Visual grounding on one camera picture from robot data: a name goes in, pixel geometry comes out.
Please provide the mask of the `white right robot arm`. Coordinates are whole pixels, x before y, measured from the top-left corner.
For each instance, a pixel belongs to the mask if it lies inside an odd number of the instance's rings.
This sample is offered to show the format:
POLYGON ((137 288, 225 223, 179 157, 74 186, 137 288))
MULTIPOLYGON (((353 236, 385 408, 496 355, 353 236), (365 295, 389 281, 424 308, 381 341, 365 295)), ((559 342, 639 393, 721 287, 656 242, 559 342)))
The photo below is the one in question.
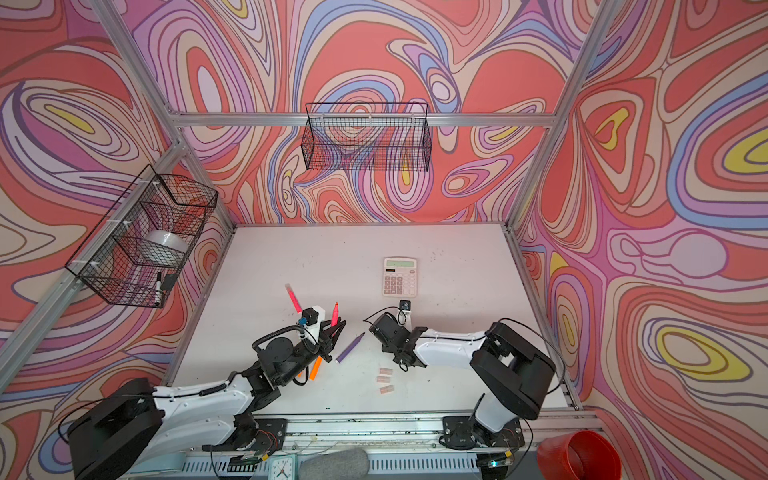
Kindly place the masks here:
POLYGON ((458 451, 505 445, 520 422, 536 420, 556 376, 554 361, 502 318, 484 332, 444 333, 408 329, 390 313, 370 323, 369 331, 403 371, 451 367, 472 370, 487 388, 468 416, 443 418, 438 442, 458 451))

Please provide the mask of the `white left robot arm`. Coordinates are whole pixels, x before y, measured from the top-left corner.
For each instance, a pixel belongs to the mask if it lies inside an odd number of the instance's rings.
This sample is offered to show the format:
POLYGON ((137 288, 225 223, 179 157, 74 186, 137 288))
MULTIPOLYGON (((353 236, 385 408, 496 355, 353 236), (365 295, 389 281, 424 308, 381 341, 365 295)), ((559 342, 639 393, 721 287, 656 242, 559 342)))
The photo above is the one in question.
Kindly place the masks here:
POLYGON ((257 339, 256 362, 220 382, 154 387, 131 380, 92 402, 61 437, 78 479, 117 479, 132 467, 167 454, 201 447, 240 450, 260 427, 253 415, 280 396, 316 359, 331 360, 345 321, 283 327, 257 339))

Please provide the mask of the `pink pen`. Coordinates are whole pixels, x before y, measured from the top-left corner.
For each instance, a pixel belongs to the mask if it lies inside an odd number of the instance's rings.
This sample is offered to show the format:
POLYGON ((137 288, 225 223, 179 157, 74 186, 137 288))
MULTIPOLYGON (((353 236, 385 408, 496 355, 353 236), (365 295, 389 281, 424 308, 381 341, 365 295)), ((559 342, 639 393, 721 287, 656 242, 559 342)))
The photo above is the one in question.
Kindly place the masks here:
POLYGON ((340 321, 339 304, 335 303, 334 309, 332 311, 331 326, 336 327, 339 324, 339 321, 340 321))
POLYGON ((303 311, 303 309, 301 307, 301 304, 300 304, 296 294, 294 293, 294 291, 292 289, 288 289, 288 295, 289 295, 289 297, 291 299, 291 302, 292 302, 292 305, 293 305, 295 311, 298 314, 300 314, 303 311))

